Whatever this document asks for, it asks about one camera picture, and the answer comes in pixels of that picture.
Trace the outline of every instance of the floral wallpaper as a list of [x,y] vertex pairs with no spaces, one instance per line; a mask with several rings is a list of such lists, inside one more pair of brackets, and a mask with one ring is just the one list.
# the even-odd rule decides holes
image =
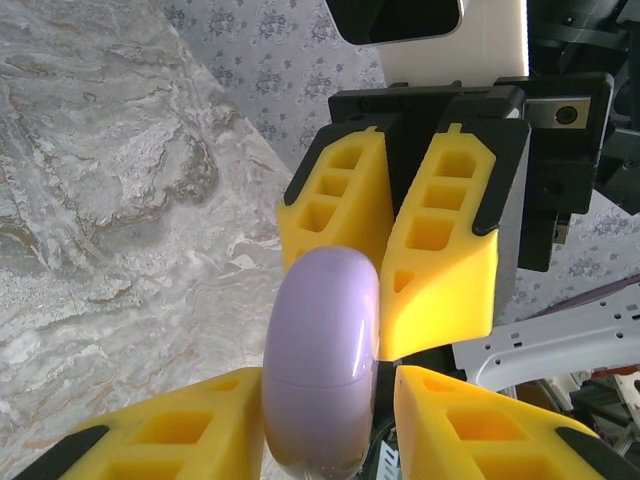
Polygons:
[[323,0],[157,0],[282,161],[295,170],[327,97],[383,85],[378,55],[337,34]]
[[[299,164],[328,123],[326,99],[383,85],[377,52],[337,34],[323,0],[157,0],[194,54],[284,163]],[[548,273],[520,271],[501,323],[640,274],[640,217],[598,194],[575,217]]]

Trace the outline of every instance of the white plastic part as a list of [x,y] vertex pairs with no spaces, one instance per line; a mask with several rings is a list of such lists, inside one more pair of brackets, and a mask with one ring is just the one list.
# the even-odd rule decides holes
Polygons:
[[399,461],[400,453],[383,441],[380,445],[380,459],[378,460],[376,480],[400,480]]
[[529,74],[526,0],[469,0],[458,29],[443,37],[379,45],[387,85],[492,85]]
[[620,397],[624,403],[626,403],[629,413],[631,413],[633,422],[640,427],[640,392],[638,392],[635,385],[635,382],[640,382],[640,373],[614,375],[613,378],[615,379]]
[[504,395],[505,397],[513,398],[514,400],[518,399],[518,390],[516,389],[515,385],[507,387],[504,390],[500,390],[498,393]]
[[493,391],[639,363],[640,285],[569,310],[496,327],[488,337],[454,344],[453,353],[469,383]]
[[580,390],[582,383],[591,378],[591,372],[582,371],[568,375],[555,375],[547,378],[547,385],[553,392],[553,397],[560,403],[563,410],[573,410],[571,392]]
[[613,445],[613,450],[621,457],[624,457],[631,446],[635,443],[637,429],[638,427],[632,423],[625,429],[624,433],[620,435],[618,440],[616,440],[616,443]]

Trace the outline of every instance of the rectangular hole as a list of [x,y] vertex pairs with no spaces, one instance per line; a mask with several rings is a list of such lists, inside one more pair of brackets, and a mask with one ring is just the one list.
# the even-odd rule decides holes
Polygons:
[[445,210],[460,210],[464,196],[467,193],[465,187],[449,185],[430,185],[422,202],[423,207],[442,208]]
[[113,462],[100,480],[174,480],[183,465],[176,461]]
[[566,480],[562,471],[544,456],[478,455],[473,458],[485,480]]
[[341,197],[349,185],[349,179],[338,175],[323,175],[316,193],[330,197]]
[[424,380],[424,386],[427,387],[427,390],[438,393],[453,392],[454,390],[453,386],[448,383],[440,382],[431,378]]
[[235,390],[240,382],[237,380],[227,380],[226,382],[217,383],[211,386],[210,390],[212,392],[230,392]]
[[415,278],[415,272],[409,270],[397,270],[393,277],[393,291],[400,293]]
[[447,418],[460,440],[524,440],[520,426],[500,410],[488,408],[454,409]]
[[329,166],[353,170],[358,166],[358,160],[360,160],[363,150],[362,147],[357,146],[343,147],[331,157]]
[[476,161],[464,150],[445,152],[436,168],[436,177],[471,178],[476,170]]
[[167,412],[148,420],[132,439],[134,444],[187,445],[198,443],[213,419],[210,412]]
[[329,224],[336,211],[335,205],[322,202],[309,202],[298,219],[298,227],[310,232],[320,233]]
[[437,252],[444,250],[449,244],[454,221],[448,218],[415,217],[406,247],[414,250],[429,250]]

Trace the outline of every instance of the black rubber edge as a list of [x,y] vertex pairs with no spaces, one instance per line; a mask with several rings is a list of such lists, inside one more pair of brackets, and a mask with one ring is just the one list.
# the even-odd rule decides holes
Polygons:
[[558,436],[607,480],[640,480],[640,470],[597,437],[570,427],[556,428]]
[[473,221],[474,235],[484,236],[500,226],[518,167],[527,162],[531,127],[524,120],[506,119],[524,103],[524,92],[500,86],[487,95],[466,95],[451,101],[438,126],[446,132],[452,123],[462,124],[462,133],[472,133],[496,156],[489,182]]
[[524,120],[468,122],[462,131],[473,133],[496,156],[472,231],[483,236],[496,230],[504,212],[518,167],[526,162],[531,127]]
[[14,480],[59,480],[108,432],[109,427],[97,425],[67,435],[19,473]]
[[307,153],[284,193],[284,204],[290,206],[296,202],[309,179],[309,175],[311,175],[316,166],[320,154],[327,146],[351,133],[363,132],[369,127],[376,127],[377,131],[386,132],[393,127],[398,118],[399,115],[397,114],[358,115],[354,120],[322,127],[311,142]]

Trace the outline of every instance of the marble countertop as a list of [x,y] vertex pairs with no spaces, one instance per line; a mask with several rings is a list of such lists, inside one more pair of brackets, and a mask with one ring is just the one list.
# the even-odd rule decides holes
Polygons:
[[261,364],[288,180],[146,0],[0,2],[0,478]]

